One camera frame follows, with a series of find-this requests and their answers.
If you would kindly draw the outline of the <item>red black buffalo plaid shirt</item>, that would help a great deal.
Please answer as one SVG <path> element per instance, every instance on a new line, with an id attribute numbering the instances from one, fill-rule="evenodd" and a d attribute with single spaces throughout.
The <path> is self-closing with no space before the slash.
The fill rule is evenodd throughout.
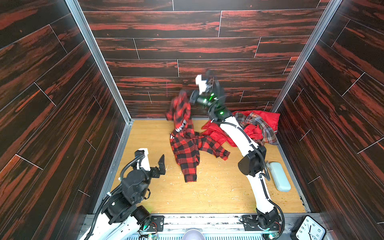
<path id="1" fill-rule="evenodd" d="M 212 137 L 195 132 L 191 111 L 187 92 L 180 91 L 171 100 L 170 108 L 165 113 L 166 119 L 174 123 L 174 130 L 170 133 L 170 145 L 186 183 L 197 180 L 200 151 L 223 160 L 227 160 L 230 155 L 230 152 Z"/>

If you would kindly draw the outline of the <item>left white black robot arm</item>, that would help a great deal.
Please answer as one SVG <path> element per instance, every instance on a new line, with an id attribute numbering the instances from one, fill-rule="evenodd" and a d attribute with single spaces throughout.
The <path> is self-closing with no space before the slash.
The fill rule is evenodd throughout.
<path id="1" fill-rule="evenodd" d="M 151 196 L 152 179 L 166 174 L 165 156 L 151 167 L 148 154 L 146 148 L 135 151 L 120 172 L 119 185 L 103 198 L 81 240 L 125 240 L 135 234 L 140 240 L 158 239 L 164 217 L 152 217 L 141 202 Z"/>

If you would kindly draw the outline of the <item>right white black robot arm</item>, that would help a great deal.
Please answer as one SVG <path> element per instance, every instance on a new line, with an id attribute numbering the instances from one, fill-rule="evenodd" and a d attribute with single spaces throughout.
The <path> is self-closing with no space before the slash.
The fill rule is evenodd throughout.
<path id="1" fill-rule="evenodd" d="M 212 123 L 217 124 L 236 144 L 243 158 L 238 162 L 240 172 L 249 180 L 256 204 L 258 227 L 263 231 L 271 231 L 279 227 L 278 236 L 284 231 L 285 217 L 282 209 L 271 200 L 267 181 L 271 180 L 265 161 L 266 148 L 254 142 L 242 129 L 226 107 L 225 90 L 214 78 L 210 71 L 195 78 L 198 90 L 190 97 L 192 105 L 198 105 L 208 111 Z"/>

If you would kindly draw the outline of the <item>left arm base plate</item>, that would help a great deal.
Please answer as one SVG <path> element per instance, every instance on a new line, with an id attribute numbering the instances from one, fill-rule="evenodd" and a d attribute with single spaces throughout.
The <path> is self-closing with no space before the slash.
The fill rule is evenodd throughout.
<path id="1" fill-rule="evenodd" d="M 163 215 L 152 215 L 151 218 L 144 220 L 141 232 L 162 232 L 164 230 L 165 216 Z"/>

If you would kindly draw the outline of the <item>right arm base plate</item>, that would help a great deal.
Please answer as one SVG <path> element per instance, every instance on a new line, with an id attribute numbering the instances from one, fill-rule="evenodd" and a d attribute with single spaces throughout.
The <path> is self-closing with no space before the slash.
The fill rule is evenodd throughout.
<path id="1" fill-rule="evenodd" d="M 282 228 L 282 219 L 270 219 L 264 215 L 242 215 L 239 218 L 240 223 L 244 226 L 245 231 L 275 231 L 278 232 Z"/>

